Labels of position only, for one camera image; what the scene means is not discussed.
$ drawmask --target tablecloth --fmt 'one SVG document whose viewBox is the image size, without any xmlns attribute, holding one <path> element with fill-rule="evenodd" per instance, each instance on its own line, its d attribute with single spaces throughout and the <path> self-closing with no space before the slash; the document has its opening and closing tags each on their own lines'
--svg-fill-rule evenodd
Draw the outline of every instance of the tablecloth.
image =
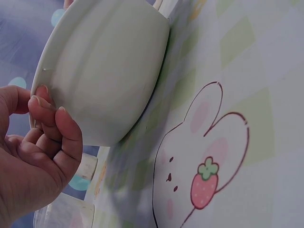
<svg viewBox="0 0 304 228">
<path fill-rule="evenodd" d="M 152 100 L 98 153 L 93 228 L 303 227 L 304 1 L 171 2 Z"/>
</svg>

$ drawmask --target strawberry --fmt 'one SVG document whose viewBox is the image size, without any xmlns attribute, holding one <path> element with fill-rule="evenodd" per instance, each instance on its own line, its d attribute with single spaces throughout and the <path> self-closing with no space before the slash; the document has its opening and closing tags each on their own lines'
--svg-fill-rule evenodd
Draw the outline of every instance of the strawberry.
<svg viewBox="0 0 304 228">
<path fill-rule="evenodd" d="M 218 185 L 219 165 L 208 157 L 199 165 L 191 186 L 191 202 L 195 209 L 204 209 L 211 201 Z"/>
</svg>

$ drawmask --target bunny illustration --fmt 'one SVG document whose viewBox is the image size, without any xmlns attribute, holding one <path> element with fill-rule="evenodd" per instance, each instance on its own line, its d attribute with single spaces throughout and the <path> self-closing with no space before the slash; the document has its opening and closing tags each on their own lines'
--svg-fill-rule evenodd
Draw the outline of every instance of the bunny illustration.
<svg viewBox="0 0 304 228">
<path fill-rule="evenodd" d="M 154 165 L 157 227 L 201 227 L 197 221 L 205 222 L 206 207 L 237 174 L 247 152 L 249 127 L 240 113 L 218 117 L 222 100 L 221 84 L 207 84 L 184 121 L 164 136 Z"/>
</svg>

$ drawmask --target blue polka dot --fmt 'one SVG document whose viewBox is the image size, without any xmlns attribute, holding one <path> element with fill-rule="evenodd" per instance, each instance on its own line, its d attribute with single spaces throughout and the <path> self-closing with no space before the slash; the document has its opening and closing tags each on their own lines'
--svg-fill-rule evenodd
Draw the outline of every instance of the blue polka dot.
<svg viewBox="0 0 304 228">
<path fill-rule="evenodd" d="M 71 188 L 78 190 L 78 191 L 86 191 L 89 187 L 90 181 L 83 179 L 77 175 L 75 175 L 72 180 L 69 182 L 69 186 Z"/>
<path fill-rule="evenodd" d="M 51 24 L 52 26 L 56 26 L 56 24 L 59 22 L 59 20 L 61 19 L 62 15 L 65 13 L 64 9 L 57 9 L 53 15 L 52 15 L 52 19 L 51 19 Z"/>
<path fill-rule="evenodd" d="M 27 83 L 26 81 L 24 80 L 24 78 L 22 77 L 16 77 L 14 79 L 12 79 L 10 82 L 9 82 L 9 86 L 19 86 L 21 88 L 24 88 L 26 89 L 27 88 Z"/>
</svg>

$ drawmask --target hand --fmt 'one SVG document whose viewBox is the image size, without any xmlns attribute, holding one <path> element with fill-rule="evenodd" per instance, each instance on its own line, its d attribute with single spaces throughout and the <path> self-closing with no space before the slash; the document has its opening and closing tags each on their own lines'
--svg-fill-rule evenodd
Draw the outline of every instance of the hand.
<svg viewBox="0 0 304 228">
<path fill-rule="evenodd" d="M 74 0 L 65 0 L 65 3 L 63 4 L 63 8 L 66 10 Z"/>
<path fill-rule="evenodd" d="M 0 227 L 51 203 L 74 176 L 82 134 L 64 108 L 56 110 L 45 86 L 0 88 Z M 6 136 L 12 113 L 36 120 L 25 137 Z"/>
</svg>

